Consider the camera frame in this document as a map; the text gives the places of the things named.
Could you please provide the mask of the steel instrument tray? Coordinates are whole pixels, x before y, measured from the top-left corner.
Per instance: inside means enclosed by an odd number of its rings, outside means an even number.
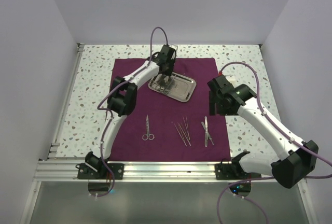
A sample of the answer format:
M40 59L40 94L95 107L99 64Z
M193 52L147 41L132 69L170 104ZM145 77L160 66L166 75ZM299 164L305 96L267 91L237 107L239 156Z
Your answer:
M168 86L163 92L159 92L155 89L156 78L157 76L152 78L148 83L149 89L182 103L188 102L190 100L197 85L194 79L173 72L172 75L169 76Z

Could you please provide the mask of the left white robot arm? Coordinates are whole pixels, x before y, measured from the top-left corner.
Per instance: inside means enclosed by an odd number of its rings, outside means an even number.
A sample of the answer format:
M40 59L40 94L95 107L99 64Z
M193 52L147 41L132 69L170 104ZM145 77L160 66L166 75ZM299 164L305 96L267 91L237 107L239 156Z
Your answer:
M163 45L159 52L155 52L135 71L114 78L110 92L98 104L98 110L106 111L106 123L101 134L97 158L93 152L85 157L85 165L95 178L103 178L112 171L108 167L109 158L115 137L128 115L132 114L137 101L137 93L141 86L159 74L171 76L176 61L176 50L169 45Z

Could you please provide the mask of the short steel scissors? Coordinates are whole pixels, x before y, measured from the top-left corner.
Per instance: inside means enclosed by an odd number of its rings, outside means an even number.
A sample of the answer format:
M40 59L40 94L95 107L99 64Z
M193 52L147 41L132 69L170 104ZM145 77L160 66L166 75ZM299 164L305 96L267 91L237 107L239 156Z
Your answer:
M160 74L157 76L155 80L155 89L159 92L163 92L165 88L168 86L169 76Z

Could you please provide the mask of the fine pointed steel tweezers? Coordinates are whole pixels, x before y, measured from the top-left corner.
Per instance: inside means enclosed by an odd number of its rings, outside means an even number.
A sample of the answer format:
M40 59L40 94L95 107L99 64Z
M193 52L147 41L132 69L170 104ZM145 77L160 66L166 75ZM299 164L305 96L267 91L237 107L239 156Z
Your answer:
M185 147L187 147L187 144L186 144L186 142L185 142L185 140L184 140L184 137L182 136L181 131L178 129L178 127L177 127L176 124L174 124L174 126L175 126L175 128L176 128L176 130L177 130L177 132L178 132L178 134L179 134L179 136L180 136L180 138L182 139L182 141L183 141Z

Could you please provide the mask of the long steel scissors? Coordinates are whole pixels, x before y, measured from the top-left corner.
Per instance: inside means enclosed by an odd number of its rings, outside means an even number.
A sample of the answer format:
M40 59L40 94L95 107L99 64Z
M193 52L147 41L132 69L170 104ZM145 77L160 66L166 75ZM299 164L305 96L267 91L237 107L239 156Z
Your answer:
M152 141L152 140L154 140L154 138L155 138L155 136L153 134L151 134L151 132L150 132L149 116L147 115L146 116L146 133L143 134L142 140L144 140L144 141L147 141L147 140Z

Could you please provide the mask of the purple cloth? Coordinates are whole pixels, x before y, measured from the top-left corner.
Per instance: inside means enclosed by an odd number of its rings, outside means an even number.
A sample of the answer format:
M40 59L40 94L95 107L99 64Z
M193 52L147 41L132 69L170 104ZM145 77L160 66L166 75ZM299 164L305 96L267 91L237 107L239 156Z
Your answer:
M121 125L112 145L111 161L198 162L230 160L230 147L224 116L209 115L207 83L218 75L214 58L178 58L175 72L194 79L197 86L190 100L182 103L152 91L143 85L137 93L136 106ZM149 116L152 141L142 140ZM204 145L204 122L207 116L211 142ZM185 147L174 124L187 119L191 147Z

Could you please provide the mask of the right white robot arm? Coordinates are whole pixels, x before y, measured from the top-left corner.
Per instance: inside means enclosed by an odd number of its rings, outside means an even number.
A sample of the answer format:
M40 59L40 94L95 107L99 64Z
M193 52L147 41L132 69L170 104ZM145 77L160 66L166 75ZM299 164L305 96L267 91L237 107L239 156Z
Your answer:
M215 165L216 178L246 179L250 174L269 175L291 188L313 171L319 151L314 141L304 141L276 119L247 85L234 87L224 75L208 82L209 113L238 115L251 124L272 147L275 156L243 151L231 162Z

